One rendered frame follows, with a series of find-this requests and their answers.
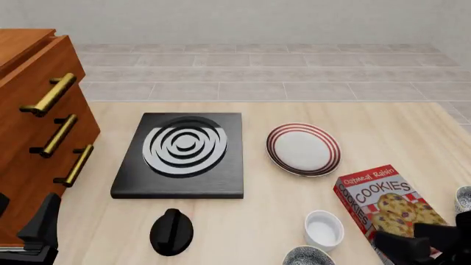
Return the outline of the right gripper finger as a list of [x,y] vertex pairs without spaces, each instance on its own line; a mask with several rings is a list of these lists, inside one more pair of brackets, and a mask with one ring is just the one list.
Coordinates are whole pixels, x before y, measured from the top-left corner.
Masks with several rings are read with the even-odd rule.
[[427,238],[406,238],[377,231],[374,245],[393,263],[431,262],[431,245]]
[[415,238],[428,238],[431,245],[452,245],[458,240],[457,227],[448,225],[414,224]]

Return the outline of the black patterned bowl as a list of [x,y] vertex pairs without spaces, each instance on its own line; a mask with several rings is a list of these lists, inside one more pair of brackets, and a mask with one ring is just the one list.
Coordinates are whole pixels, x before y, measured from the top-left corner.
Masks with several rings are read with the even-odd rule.
[[457,189],[455,195],[455,213],[471,211],[471,185]]
[[336,265],[334,260],[317,247],[299,246],[289,251],[283,265]]

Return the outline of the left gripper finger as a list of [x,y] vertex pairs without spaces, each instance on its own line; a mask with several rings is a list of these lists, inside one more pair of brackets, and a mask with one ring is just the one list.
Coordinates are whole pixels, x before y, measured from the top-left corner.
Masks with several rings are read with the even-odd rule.
[[0,218],[1,216],[3,216],[9,203],[10,203],[10,198],[8,198],[7,196],[5,196],[3,193],[0,192]]
[[46,196],[36,214],[17,233],[25,245],[57,247],[57,220],[61,198],[54,193]]

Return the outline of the white plate with red rings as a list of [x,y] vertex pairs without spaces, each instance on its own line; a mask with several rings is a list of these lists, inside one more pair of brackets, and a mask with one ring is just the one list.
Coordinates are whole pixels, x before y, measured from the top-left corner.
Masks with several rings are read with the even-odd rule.
[[273,163],[297,176],[325,176],[341,163],[338,141],[320,127],[307,123],[275,127],[266,137],[266,152]]

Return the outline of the oatmeal raisin cookies box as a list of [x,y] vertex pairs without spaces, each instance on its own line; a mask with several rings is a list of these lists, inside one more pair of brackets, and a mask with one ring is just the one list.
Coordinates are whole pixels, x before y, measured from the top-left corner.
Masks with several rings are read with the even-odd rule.
[[374,245],[377,231],[413,238],[416,223],[447,225],[392,165],[340,176],[333,191],[384,265],[399,264]]

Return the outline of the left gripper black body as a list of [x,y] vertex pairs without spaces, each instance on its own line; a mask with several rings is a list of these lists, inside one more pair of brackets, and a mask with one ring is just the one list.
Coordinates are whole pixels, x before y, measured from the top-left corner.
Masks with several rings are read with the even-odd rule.
[[0,265],[53,265],[57,254],[57,244],[0,244]]

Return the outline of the wooden cabinet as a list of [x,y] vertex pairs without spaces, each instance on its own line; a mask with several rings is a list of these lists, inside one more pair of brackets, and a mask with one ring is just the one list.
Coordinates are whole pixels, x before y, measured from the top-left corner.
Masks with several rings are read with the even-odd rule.
[[58,36],[52,29],[0,29],[0,79]]

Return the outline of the flat black stove plate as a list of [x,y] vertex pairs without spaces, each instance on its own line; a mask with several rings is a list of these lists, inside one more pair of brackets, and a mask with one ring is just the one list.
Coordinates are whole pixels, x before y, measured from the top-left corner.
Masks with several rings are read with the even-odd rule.
[[145,113],[110,195],[114,199],[241,199],[240,113]]

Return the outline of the white ramekin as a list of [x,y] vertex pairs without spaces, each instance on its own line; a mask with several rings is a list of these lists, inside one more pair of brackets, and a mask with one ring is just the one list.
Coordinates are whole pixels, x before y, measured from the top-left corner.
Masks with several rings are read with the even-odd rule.
[[344,239],[344,226],[328,211],[312,211],[304,221],[304,238],[307,245],[330,252]]

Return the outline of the wooden drawer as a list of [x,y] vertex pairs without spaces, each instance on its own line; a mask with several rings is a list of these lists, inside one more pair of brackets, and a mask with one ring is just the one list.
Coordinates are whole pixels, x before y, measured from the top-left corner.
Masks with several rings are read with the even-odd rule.
[[0,116],[7,114],[11,107],[35,105],[52,88],[49,80],[67,73],[77,77],[74,85],[79,85],[85,76],[69,37],[52,38],[44,48],[0,79]]
[[[50,158],[30,154],[30,147],[43,147],[60,127],[54,119],[76,114],[77,123]],[[81,88],[74,85],[44,116],[22,113],[17,107],[0,116],[0,191],[11,197],[21,191],[43,188],[57,194],[65,191],[54,178],[65,177],[81,149],[92,144],[100,133]]]
[[[55,119],[70,114],[77,116],[77,122],[50,158],[30,153],[33,147],[45,147],[59,129]],[[25,113],[16,117],[19,127],[0,134],[0,194],[10,200],[0,216],[0,245],[21,243],[16,234],[35,215],[47,194],[65,191],[53,180],[67,176],[79,157],[74,149],[92,144],[100,133],[89,107],[52,112],[43,118]]]

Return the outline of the round black stove knob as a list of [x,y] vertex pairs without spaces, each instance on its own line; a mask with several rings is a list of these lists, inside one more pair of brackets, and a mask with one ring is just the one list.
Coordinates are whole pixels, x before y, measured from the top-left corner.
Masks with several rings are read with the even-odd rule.
[[194,227],[191,220],[178,209],[170,208],[153,224],[149,240],[152,248],[164,256],[179,255],[191,244]]

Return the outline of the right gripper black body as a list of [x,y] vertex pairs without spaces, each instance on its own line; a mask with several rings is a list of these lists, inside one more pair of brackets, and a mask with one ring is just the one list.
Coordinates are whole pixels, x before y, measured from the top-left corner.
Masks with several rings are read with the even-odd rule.
[[431,245],[442,254],[431,265],[471,265],[471,211],[456,215],[458,240],[452,245]]

